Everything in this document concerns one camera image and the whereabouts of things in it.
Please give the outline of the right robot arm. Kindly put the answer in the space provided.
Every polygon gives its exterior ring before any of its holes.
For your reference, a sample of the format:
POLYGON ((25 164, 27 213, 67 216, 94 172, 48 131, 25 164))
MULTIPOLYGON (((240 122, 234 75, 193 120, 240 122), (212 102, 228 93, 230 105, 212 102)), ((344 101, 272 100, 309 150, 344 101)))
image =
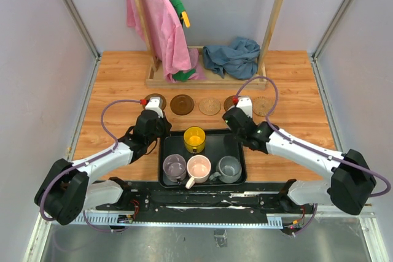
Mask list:
POLYGON ((268 121, 255 124, 239 107, 223 116, 235 137, 247 148, 280 156, 319 174, 321 181, 296 180, 278 198, 279 208, 291 213, 307 203, 333 204, 350 215, 359 215, 376 186, 363 155, 346 153, 303 141, 268 121))

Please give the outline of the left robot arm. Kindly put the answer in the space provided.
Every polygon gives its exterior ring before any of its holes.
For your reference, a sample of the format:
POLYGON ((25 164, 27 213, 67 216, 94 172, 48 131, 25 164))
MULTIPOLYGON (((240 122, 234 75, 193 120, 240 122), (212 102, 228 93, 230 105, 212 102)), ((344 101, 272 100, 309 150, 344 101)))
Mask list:
POLYGON ((149 146, 168 136, 170 129, 164 111, 145 109, 136 124, 109 148, 74 162, 55 161, 34 197, 43 218, 67 225, 82 211, 102 204, 127 209, 131 195, 121 181, 98 179, 146 155, 149 146))

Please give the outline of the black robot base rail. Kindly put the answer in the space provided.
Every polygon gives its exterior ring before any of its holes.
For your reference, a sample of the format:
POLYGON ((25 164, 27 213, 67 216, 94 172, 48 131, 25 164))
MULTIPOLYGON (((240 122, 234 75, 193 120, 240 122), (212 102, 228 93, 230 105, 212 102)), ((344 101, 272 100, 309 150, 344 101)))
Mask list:
POLYGON ((130 182, 116 203, 104 202, 86 211, 93 224, 162 225, 226 228, 298 228, 312 205, 296 205, 286 183, 242 183, 165 188, 158 182, 130 182))

